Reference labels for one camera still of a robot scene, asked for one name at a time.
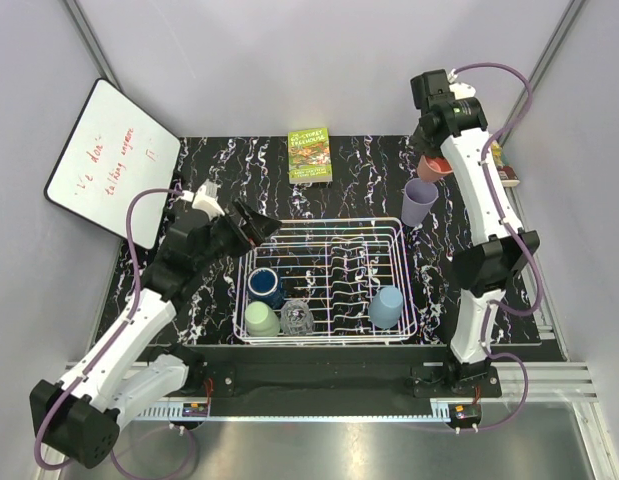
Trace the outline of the pink plastic cup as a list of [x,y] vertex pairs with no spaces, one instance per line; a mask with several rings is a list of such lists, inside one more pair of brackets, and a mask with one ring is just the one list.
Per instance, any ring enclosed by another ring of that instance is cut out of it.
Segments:
[[452,172],[453,168],[443,157],[422,155],[417,166],[418,177],[426,183],[437,182]]

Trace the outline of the lilac plastic cup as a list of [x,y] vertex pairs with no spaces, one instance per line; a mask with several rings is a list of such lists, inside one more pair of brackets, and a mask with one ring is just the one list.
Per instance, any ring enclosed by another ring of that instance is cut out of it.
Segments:
[[408,227],[420,225],[438,199],[438,190],[433,183],[420,178],[408,181],[404,187],[401,221]]

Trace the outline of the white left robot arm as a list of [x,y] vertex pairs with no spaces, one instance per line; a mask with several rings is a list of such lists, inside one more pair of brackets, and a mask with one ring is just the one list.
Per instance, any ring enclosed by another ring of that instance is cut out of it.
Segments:
[[197,394],[206,385],[203,355],[173,344],[139,373],[127,371],[201,287],[205,271],[224,258],[240,258],[280,229],[281,221],[233,203],[234,221],[214,200],[195,200],[168,227],[154,260],[135,283],[131,302],[92,349],[57,382],[41,380],[29,400],[34,456],[47,445],[86,468],[101,463],[120,432],[160,398]]

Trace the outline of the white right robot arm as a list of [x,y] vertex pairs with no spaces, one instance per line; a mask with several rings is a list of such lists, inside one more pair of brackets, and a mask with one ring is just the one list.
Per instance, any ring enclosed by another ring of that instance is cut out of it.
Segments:
[[452,259],[461,296],[442,374],[446,390],[461,397],[488,381],[496,311],[508,285],[533,263],[540,240],[537,232],[525,229],[508,201],[474,90],[460,89],[443,69],[422,73],[410,85],[420,112],[410,142],[424,159],[448,162],[470,223],[472,245]]

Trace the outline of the dark blue ceramic mug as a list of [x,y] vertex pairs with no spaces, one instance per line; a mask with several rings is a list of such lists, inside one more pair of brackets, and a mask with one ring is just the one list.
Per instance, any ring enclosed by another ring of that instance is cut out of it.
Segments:
[[261,267],[253,270],[247,280],[250,298],[260,301],[274,310],[284,304],[284,289],[279,275],[271,268]]

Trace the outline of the green paperback book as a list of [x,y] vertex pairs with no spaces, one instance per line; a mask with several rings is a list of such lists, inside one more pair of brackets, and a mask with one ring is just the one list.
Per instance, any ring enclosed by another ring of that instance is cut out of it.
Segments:
[[326,127],[288,133],[288,177],[291,184],[329,183],[333,179]]

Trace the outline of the light green plastic cup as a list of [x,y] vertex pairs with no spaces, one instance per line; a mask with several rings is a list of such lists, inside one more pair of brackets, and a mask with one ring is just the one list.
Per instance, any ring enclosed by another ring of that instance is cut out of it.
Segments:
[[245,309],[244,319],[246,330],[252,337],[275,337],[280,333],[278,316],[264,302],[251,302]]

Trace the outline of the clear glass cup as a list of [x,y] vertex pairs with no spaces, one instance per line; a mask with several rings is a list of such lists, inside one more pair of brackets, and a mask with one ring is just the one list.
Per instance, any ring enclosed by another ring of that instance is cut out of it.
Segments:
[[280,311],[280,325],[285,335],[309,335],[313,332],[313,323],[313,314],[305,301],[291,299],[282,306]]

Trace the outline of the yellow paperback book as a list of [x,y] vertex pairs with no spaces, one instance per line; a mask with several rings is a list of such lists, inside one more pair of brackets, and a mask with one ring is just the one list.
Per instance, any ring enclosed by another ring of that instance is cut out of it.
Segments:
[[492,142],[491,153],[503,187],[517,187],[520,184],[520,180],[515,170],[506,161],[503,149],[496,140]]

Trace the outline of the light blue plastic cup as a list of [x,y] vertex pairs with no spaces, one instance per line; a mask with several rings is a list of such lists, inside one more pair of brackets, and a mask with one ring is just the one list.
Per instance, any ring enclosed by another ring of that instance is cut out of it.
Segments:
[[369,321],[377,328],[390,329],[398,324],[402,314],[404,298],[395,286],[381,288],[370,302]]

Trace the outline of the white whiteboard with red writing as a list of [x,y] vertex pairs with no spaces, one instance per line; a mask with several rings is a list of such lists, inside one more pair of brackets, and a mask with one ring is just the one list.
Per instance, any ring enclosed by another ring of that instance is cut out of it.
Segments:
[[51,203],[121,238],[139,193],[169,188],[179,138],[105,79],[94,82],[44,188]]

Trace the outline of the left orange connector board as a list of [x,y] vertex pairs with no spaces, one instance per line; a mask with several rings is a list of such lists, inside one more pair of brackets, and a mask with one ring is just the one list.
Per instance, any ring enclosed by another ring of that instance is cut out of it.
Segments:
[[182,415],[184,417],[206,417],[208,412],[209,404],[202,402],[186,402],[182,408]]

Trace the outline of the orange connector board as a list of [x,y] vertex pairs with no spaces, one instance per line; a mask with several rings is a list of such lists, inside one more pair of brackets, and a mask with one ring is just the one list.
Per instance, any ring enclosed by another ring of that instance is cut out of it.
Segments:
[[469,418],[479,418],[482,416],[481,407],[477,404],[456,405],[453,409],[456,419],[464,420]]
[[209,404],[202,402],[186,402],[182,408],[182,415],[184,417],[206,417],[208,412]]

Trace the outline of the right orange connector board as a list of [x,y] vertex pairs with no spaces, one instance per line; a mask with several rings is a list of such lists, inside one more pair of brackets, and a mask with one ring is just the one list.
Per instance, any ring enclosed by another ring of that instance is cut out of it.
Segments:
[[456,405],[453,409],[456,419],[464,420],[469,418],[479,418],[482,416],[481,407],[477,404]]

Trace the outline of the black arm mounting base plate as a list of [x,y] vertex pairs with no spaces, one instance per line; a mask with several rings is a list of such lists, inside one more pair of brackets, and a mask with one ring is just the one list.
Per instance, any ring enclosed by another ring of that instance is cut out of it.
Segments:
[[433,401],[498,399],[502,356],[478,378],[452,372],[445,347],[204,346],[204,379],[211,382],[212,419],[284,418],[411,420],[436,418]]

